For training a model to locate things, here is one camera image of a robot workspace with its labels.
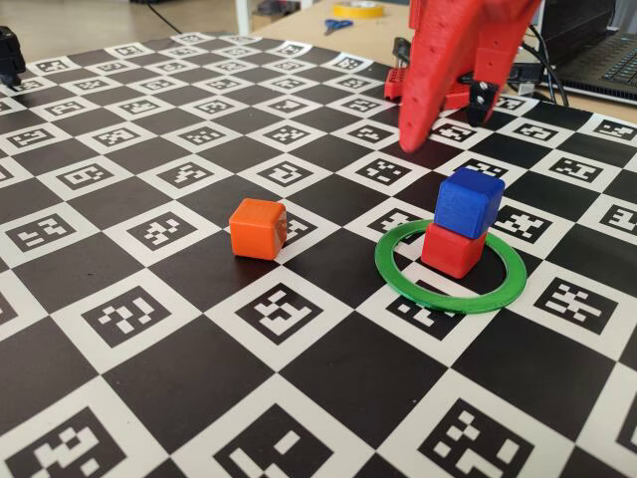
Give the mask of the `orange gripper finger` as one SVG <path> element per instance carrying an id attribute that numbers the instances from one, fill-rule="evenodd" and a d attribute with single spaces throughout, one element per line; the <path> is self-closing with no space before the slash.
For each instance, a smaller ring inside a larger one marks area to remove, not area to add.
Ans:
<path id="1" fill-rule="evenodd" d="M 418 150 L 443 109 L 475 103 L 478 42 L 475 37 L 415 37 L 402 87 L 399 142 L 406 152 Z"/>

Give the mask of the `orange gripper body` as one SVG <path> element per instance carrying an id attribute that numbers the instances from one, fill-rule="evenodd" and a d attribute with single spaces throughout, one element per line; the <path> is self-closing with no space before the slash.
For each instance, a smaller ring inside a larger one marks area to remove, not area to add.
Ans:
<path id="1" fill-rule="evenodd" d="M 434 50 L 486 43 L 516 48 L 538 1 L 413 1 L 412 46 Z"/>

